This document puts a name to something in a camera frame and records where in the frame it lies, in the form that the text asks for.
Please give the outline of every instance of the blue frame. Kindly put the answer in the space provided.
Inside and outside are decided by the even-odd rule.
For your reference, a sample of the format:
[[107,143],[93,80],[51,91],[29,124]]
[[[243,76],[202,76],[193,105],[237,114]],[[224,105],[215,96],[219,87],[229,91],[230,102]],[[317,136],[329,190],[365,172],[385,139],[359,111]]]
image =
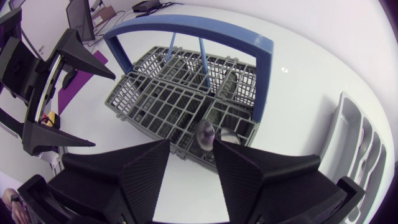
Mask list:
[[113,27],[104,35],[105,42],[126,74],[132,70],[133,65],[117,35],[140,30],[192,35],[227,45],[255,57],[256,96],[252,120],[261,121],[271,75],[273,41],[242,27],[198,16],[159,15],[131,19]]

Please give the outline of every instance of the metal rod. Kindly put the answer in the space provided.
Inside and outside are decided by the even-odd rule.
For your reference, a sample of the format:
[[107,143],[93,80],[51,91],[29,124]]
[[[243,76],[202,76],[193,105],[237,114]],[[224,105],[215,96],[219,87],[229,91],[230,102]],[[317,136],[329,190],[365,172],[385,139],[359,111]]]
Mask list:
[[[202,72],[204,75],[207,75],[207,58],[205,52],[205,45],[203,44],[203,39],[199,38],[200,45],[200,55],[201,55],[201,64],[202,64]],[[205,87],[210,87],[209,77],[206,77]]]
[[167,52],[167,56],[166,56],[166,62],[168,62],[170,60],[170,57],[172,57],[174,39],[175,39],[175,33],[173,33],[172,41],[170,42],[169,51]]
[[35,114],[35,121],[38,122],[38,123],[40,123],[40,116],[42,115],[44,101],[46,100],[45,96],[47,95],[47,97],[48,97],[50,84],[52,84],[53,78],[55,76],[57,76],[57,73],[59,71],[58,66],[61,63],[61,59],[62,59],[62,56],[61,55],[57,55],[57,58],[55,59],[55,62],[53,64],[52,68],[51,68],[50,75],[49,75],[49,77],[47,79],[47,82],[45,83],[42,95],[40,97],[39,104],[37,105],[37,110],[36,110],[36,114]]

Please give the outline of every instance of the white wall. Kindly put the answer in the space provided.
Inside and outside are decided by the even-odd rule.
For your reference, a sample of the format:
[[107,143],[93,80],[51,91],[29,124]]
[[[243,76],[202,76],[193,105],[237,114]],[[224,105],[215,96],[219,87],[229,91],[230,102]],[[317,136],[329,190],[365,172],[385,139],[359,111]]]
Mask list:
[[0,171],[0,197],[7,188],[18,190],[21,185],[21,182]]
[[398,45],[378,0],[174,2],[226,9],[273,22],[338,57],[371,87],[381,102],[398,160]]

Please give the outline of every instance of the purple mat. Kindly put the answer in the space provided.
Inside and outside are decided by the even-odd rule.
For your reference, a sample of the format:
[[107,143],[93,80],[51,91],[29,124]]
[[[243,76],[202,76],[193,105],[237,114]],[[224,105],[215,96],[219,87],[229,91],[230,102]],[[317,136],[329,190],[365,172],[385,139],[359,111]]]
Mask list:
[[[108,62],[101,52],[96,51],[94,57],[97,58],[103,65]],[[72,80],[66,90],[60,89],[58,92],[58,115],[61,115],[62,111],[67,107],[73,97],[79,92],[79,90],[92,78],[93,74],[77,71],[76,77]]]

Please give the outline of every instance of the grid compartment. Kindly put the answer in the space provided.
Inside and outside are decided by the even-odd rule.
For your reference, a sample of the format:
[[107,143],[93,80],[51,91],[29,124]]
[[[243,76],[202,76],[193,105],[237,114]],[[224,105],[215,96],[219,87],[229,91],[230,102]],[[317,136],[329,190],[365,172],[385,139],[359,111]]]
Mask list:
[[170,151],[216,172],[214,155],[196,147],[197,123],[209,120],[220,138],[233,130],[249,146],[258,123],[251,121],[256,68],[238,59],[207,55],[202,74],[199,52],[154,47],[122,76],[105,104],[152,139],[169,138]]
[[167,47],[152,48],[137,61],[133,71],[252,110],[256,94],[255,66],[238,62],[236,58],[206,55],[208,72],[203,74],[200,52],[174,47],[172,57],[166,62],[167,51]]

